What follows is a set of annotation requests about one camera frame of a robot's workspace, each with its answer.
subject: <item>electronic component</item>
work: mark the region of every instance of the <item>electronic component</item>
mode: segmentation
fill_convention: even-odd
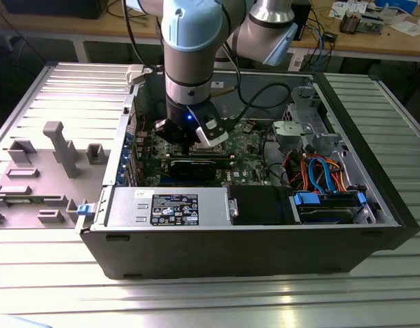
[[[226,151],[223,149],[223,144],[219,144],[213,148],[200,148],[198,143],[190,147],[190,153],[191,154],[211,154],[211,155],[227,154]]]
[[[297,149],[302,146],[301,137],[312,131],[306,131],[298,122],[295,121],[277,121],[273,123],[273,130],[278,144],[284,150]]]
[[[254,154],[257,151],[257,149],[252,145],[246,145],[246,150],[249,154]]]
[[[246,124],[243,128],[243,132],[246,133],[246,134],[249,134],[249,133],[252,132],[252,128],[253,128],[253,126],[251,124]]]
[[[340,22],[340,32],[354,34],[380,33],[384,27],[383,20],[376,14],[360,14],[359,12],[347,11]]]
[[[293,200],[297,213],[295,221],[302,224],[349,224],[373,218],[372,213],[369,216],[369,211],[362,211],[366,204],[366,197],[362,193],[296,193]]]
[[[292,0],[292,10],[294,13],[293,22],[298,25],[298,30],[296,31],[293,40],[299,41],[302,39],[310,9],[311,2],[309,0]]]
[[[331,32],[328,32],[328,31],[325,31],[325,32],[322,34],[322,39],[323,39],[325,42],[335,43],[335,42],[336,42],[336,40],[337,40],[337,34],[335,34],[335,33],[331,33]]]
[[[236,200],[234,226],[294,224],[285,187],[229,186],[228,197]]]
[[[253,107],[253,101],[247,104],[238,88],[240,99],[246,105],[245,112],[235,118],[222,119],[212,99],[230,93],[235,88],[223,88],[212,94],[211,76],[216,50],[224,50],[232,63],[231,48],[242,57],[277,66],[282,62],[295,35],[302,34],[309,12],[309,6],[305,5],[308,1],[302,0],[304,4],[300,5],[299,12],[303,14],[298,15],[297,25],[291,9],[292,0],[236,0],[230,1],[229,5],[214,0],[122,1],[124,7],[162,17],[160,30],[161,36],[165,36],[163,98],[166,113],[157,118],[155,129],[159,137],[183,148],[194,143],[200,143],[204,148],[213,148],[223,143],[228,139],[228,132],[247,109]],[[157,69],[145,63],[138,52],[126,10],[124,18],[137,57],[152,69],[147,75],[156,74]],[[129,85],[136,85],[145,79],[145,74],[141,76],[140,72],[133,66],[128,69],[126,80]],[[291,92],[286,84],[280,85],[284,85],[288,93]],[[253,98],[257,98],[265,89]],[[251,130],[250,126],[244,128],[245,133]]]
[[[172,161],[169,165],[170,178],[192,181],[211,181],[216,177],[216,163],[212,161]]]
[[[98,19],[106,8],[108,0],[2,0],[2,3],[10,14]]]

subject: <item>wire bundle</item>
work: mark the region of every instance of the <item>wire bundle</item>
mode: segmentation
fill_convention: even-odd
[[[112,12],[111,8],[116,4],[119,3],[120,0],[114,0],[113,2],[111,2],[110,4],[108,4],[107,6],[107,13],[110,14],[111,16],[117,17],[117,18],[124,18],[123,15],[119,15],[119,14],[115,14],[114,12]],[[133,19],[133,18],[142,18],[142,17],[146,17],[147,14],[138,14],[138,15],[132,15],[130,12],[132,11],[132,9],[128,9],[128,13],[129,13],[129,19]]]
[[[320,66],[325,65],[325,70],[328,68],[328,65],[331,61],[331,57],[333,56],[333,50],[335,44],[332,42],[329,42],[330,44],[330,50],[326,54],[323,54],[325,42],[323,40],[323,34],[325,33],[324,25],[321,24],[318,20],[318,15],[315,13],[313,9],[313,5],[311,6],[310,12],[314,15],[313,18],[307,19],[307,24],[305,25],[306,28],[311,29],[313,33],[313,37],[318,42],[318,45],[314,48],[313,53],[311,54],[310,58],[305,61],[304,65],[301,67],[300,70],[304,70],[308,67],[310,69],[311,66],[313,66],[313,71],[317,70]],[[313,56],[316,54],[317,50],[320,50],[319,56],[316,60],[313,60]]]
[[[262,150],[261,150],[261,153],[262,153],[262,160],[263,160],[263,165],[264,165],[264,169],[267,169],[267,170],[268,170],[268,172],[269,172],[270,174],[272,174],[275,178],[277,178],[277,179],[278,179],[278,181],[279,181],[282,185],[286,185],[286,182],[284,181],[284,179],[282,179],[282,177],[280,177],[280,176],[279,176],[278,174],[276,174],[273,170],[271,170],[271,167],[272,167],[272,166],[274,166],[274,165],[279,165],[280,163],[273,163],[273,164],[267,165],[267,162],[266,162],[266,157],[264,156],[264,148],[266,147],[267,138],[268,138],[268,136],[269,136],[269,134],[270,134],[271,130],[272,130],[272,126],[270,126],[270,128],[269,128],[269,129],[267,130],[267,132],[266,132],[266,135],[265,135],[265,137],[264,137],[264,142],[263,142]]]
[[[232,53],[232,49],[229,47],[228,43],[225,42],[225,44],[223,45],[223,50],[226,53],[226,56],[228,57],[229,61],[231,62],[232,66],[234,67],[234,70],[236,71],[236,78],[237,78],[237,82],[236,85],[234,87],[229,87],[229,88],[225,88],[224,90],[221,90],[220,92],[217,93],[213,93],[211,95],[212,98],[215,98],[217,96],[222,96],[223,94],[228,94],[230,92],[236,91],[237,90],[237,94],[238,94],[238,98],[240,99],[240,101],[245,104],[246,106],[244,107],[244,109],[240,112],[240,114],[238,115],[238,117],[235,119],[236,123],[239,123],[239,121],[243,118],[243,116],[246,114],[246,112],[250,109],[250,108],[254,108],[256,110],[262,110],[264,113],[268,114],[273,120],[275,120],[275,118],[269,114],[269,112],[266,109],[272,109],[278,106],[281,106],[282,104],[284,104],[287,99],[290,97],[290,94],[292,93],[292,90],[290,89],[290,87],[283,83],[283,82],[273,82],[273,83],[269,83],[267,85],[265,85],[264,87],[262,87],[260,90],[258,90],[249,101],[246,101],[242,95],[242,91],[241,91],[241,83],[242,83],[242,74],[241,71],[238,67],[238,61],[237,58],[236,60],[234,60],[234,55]],[[263,93],[265,92],[267,89],[269,89],[270,87],[273,86],[281,86],[284,87],[287,90],[287,94],[286,96],[283,98],[283,100],[281,100],[280,102],[274,104],[274,105],[268,105],[268,106],[262,106],[262,105],[254,105],[254,102],[257,100],[257,98]]]
[[[41,59],[41,61],[43,62],[43,64],[46,63],[46,60],[43,56],[41,56],[41,54],[38,52],[37,49],[35,49],[32,44],[24,37],[21,35],[21,33],[9,22],[9,20],[5,17],[5,15],[3,15],[3,12],[0,9],[0,17],[5,21],[5,23],[11,27],[11,29],[17,33],[17,35],[23,39],[23,41],[29,46],[29,48],[31,48],[33,50],[33,52]]]
[[[343,169],[339,164],[334,162],[331,159],[327,159],[323,156],[316,154],[305,154],[300,152],[298,156],[293,157],[293,152],[289,153],[284,162],[283,169],[286,170],[286,167],[290,159],[298,158],[299,162],[299,172],[294,175],[294,177],[289,181],[289,185],[292,188],[303,191],[312,191],[316,193],[325,193],[325,190],[320,186],[322,179],[326,181],[326,187],[330,192],[336,191],[348,191],[345,182]],[[322,173],[317,179],[314,177],[314,169],[322,169]],[[293,187],[296,184],[296,181],[302,178],[302,182],[298,184],[297,187]]]
[[[413,94],[418,90],[420,86],[420,67],[416,69],[415,74],[413,75],[412,81],[408,84],[406,91],[402,97],[402,102],[407,104],[408,101],[411,99]]]
[[[139,61],[146,67],[151,68],[152,70],[156,70],[157,67],[149,64],[146,60],[144,60],[143,56],[140,54],[139,49],[137,48],[137,43],[135,43],[134,33],[132,32],[132,27],[130,26],[130,17],[128,12],[128,7],[126,5],[126,0],[122,0],[122,9],[123,9],[123,17],[126,23],[126,29],[128,30],[128,35],[130,38],[130,43],[132,45],[132,49],[135,52],[135,55],[139,59]]]

